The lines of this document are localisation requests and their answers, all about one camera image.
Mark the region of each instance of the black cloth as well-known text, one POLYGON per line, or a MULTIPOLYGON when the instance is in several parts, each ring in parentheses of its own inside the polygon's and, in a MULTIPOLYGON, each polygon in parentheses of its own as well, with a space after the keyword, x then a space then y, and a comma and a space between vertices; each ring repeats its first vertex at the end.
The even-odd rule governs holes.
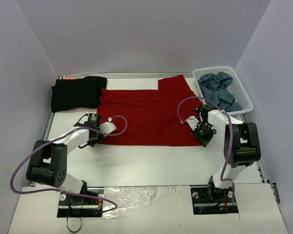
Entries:
POLYGON ((52 112, 75 108, 97 108, 100 103, 100 90, 106 88, 104 77, 85 77, 83 79, 57 79, 52 87, 52 112))

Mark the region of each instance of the red cloth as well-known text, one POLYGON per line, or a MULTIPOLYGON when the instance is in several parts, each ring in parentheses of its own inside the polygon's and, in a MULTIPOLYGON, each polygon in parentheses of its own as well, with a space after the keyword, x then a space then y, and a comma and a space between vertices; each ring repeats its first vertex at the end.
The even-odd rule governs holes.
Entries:
MULTIPOLYGON (((128 121, 127 130, 119 136, 107 136, 101 144, 111 145, 167 145, 193 146, 200 141, 190 134, 189 126, 180 123, 178 104, 187 97, 195 96, 183 75, 158 81, 158 90, 106 90, 100 96, 98 114, 101 122, 108 117, 122 115, 128 121)), ((185 101, 181 108, 182 118, 195 110, 198 99, 185 101)), ((125 123, 121 118, 113 119, 118 133, 125 123)))

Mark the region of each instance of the wire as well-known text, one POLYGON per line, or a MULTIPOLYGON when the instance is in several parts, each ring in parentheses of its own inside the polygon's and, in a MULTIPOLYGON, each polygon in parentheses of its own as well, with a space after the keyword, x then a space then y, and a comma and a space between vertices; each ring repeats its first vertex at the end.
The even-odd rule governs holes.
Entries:
POLYGON ((74 124, 73 126, 76 127, 78 126, 79 122, 82 120, 83 117, 88 116, 88 114, 84 114, 79 120, 78 122, 76 122, 76 124, 74 124))
MULTIPOLYGON (((220 107, 218 107, 215 103, 213 103, 212 101, 210 101, 210 100, 208 100, 208 99, 206 99, 204 97, 187 97, 187 98, 185 98, 184 100, 182 100, 179 103, 178 108, 177 108, 177 115, 178 115, 178 118, 180 119, 180 121, 182 121, 182 118, 181 118, 180 112, 179 112, 180 106, 185 101, 187 101, 189 99, 193 99, 193 98, 198 98, 198 99, 205 100, 205 101, 211 103, 212 105, 214 105, 217 108, 217 110, 222 111, 222 109, 220 109, 220 107)), ((225 162, 224 162, 224 165, 223 165, 221 174, 220 174, 220 180, 222 182, 224 182, 224 181, 230 181, 232 183, 232 204, 236 206, 236 204, 234 203, 234 196, 235 196, 235 185, 234 185, 234 182, 233 182, 233 180, 231 178, 223 178, 223 175, 224 175, 226 166, 228 165, 228 162, 229 162, 229 159, 230 159, 230 155, 231 155, 231 152, 232 152, 233 126, 232 126, 232 122, 231 122, 230 116, 226 112, 224 112, 224 111, 222 111, 222 114, 224 114, 228 118, 228 121, 229 121, 230 139, 229 139, 229 149, 228 149, 228 152, 226 154, 225 162)))
MULTIPOLYGON (((79 128, 75 128, 74 130, 71 130, 70 132, 68 132, 67 134, 63 135, 63 136, 60 136, 58 138, 55 138, 53 140, 50 140, 48 142, 46 142, 45 144, 37 147, 35 150, 33 150, 18 166, 17 168, 15 169, 15 171, 12 173, 11 175, 11 178, 10 178, 10 188, 11 190, 16 193, 16 194, 34 194, 34 193, 39 193, 39 192, 45 192, 45 191, 55 191, 55 192, 61 192, 60 189, 56 189, 56 188, 48 188, 48 189, 38 189, 38 190, 34 190, 34 191, 19 191, 15 188, 14 186, 14 180, 15 180, 15 177, 16 177, 16 174, 18 173, 18 171, 20 170, 20 168, 25 164, 25 162, 27 160, 29 160, 33 155, 35 155, 37 152, 39 152, 40 150, 42 150, 44 147, 58 141, 58 140, 61 140, 63 138, 66 138, 67 136, 71 135, 72 133, 74 133, 75 131, 78 131, 78 130, 82 130, 82 129, 87 129, 87 130, 90 130, 90 131, 94 131, 94 132, 97 132, 97 133, 100 133, 100 134, 104 134, 106 136, 119 136, 121 135, 126 129, 127 129, 127 119, 123 116, 113 116, 111 117, 112 119, 114 118, 117 118, 117 117, 120 117, 122 118, 124 121, 125 121, 125 127, 124 129, 119 132, 119 133, 115 133, 115 134, 107 134, 107 133, 103 133, 99 130, 96 130, 96 129, 93 129, 93 128, 89 128, 89 127, 79 127, 79 128)), ((73 196, 81 196, 81 197, 87 197, 87 198, 90 198, 90 199, 97 199, 97 200, 102 200, 102 201, 107 201, 111 204, 113 204, 115 207, 111 208, 111 209, 108 209, 106 211, 103 211, 103 213, 105 212, 108 212, 108 211, 112 211, 112 210, 115 210, 117 209, 117 204, 109 199, 106 199, 106 198, 102 198, 102 197, 97 197, 97 196, 90 196, 90 195, 84 195, 84 194, 74 194, 74 193, 70 193, 70 192, 67 192, 67 191, 62 191, 64 194, 67 194, 67 195, 73 195, 73 196)))
POLYGON ((67 206, 68 206, 68 213, 67 213, 67 229, 68 229, 71 233, 77 233, 77 232, 79 232, 79 230, 81 230, 81 228, 82 228, 82 226, 83 226, 82 219, 80 218, 78 212, 76 212, 76 216, 79 218, 79 221, 80 221, 80 226, 79 226, 79 228, 78 228, 76 231, 72 231, 72 230, 69 228, 69 225, 68 225, 69 216, 70 216, 70 211, 72 211, 72 213, 74 212, 74 209, 71 207, 71 198, 69 197, 69 203, 68 203, 67 201, 65 201, 65 203, 66 203, 67 206))
POLYGON ((194 110, 194 111, 189 111, 189 113, 187 113, 187 115, 186 115, 186 118, 188 118, 188 119, 190 119, 190 120, 193 120, 193 119, 195 119, 196 117, 194 116, 194 118, 190 118, 190 117, 189 117, 189 114, 190 114, 191 112, 196 112, 196 110, 194 110))

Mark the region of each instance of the white enclosure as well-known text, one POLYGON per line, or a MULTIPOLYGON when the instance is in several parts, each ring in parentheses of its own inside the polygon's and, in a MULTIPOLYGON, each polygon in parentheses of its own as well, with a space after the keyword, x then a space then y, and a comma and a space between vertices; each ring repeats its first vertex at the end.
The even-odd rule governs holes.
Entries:
MULTIPOLYGON (((0 0, 0 234, 18 202, 10 176, 44 135, 57 76, 225 65, 254 104, 245 117, 293 234, 293 0, 0 0)), ((25 168, 15 183, 26 186, 25 168)))

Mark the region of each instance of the screw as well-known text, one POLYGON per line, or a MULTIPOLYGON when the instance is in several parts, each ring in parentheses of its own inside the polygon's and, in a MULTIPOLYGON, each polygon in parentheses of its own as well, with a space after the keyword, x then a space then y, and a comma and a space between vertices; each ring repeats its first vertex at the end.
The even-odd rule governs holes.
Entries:
POLYGON ((65 194, 60 195, 60 201, 64 201, 66 198, 67 198, 67 196, 65 194))

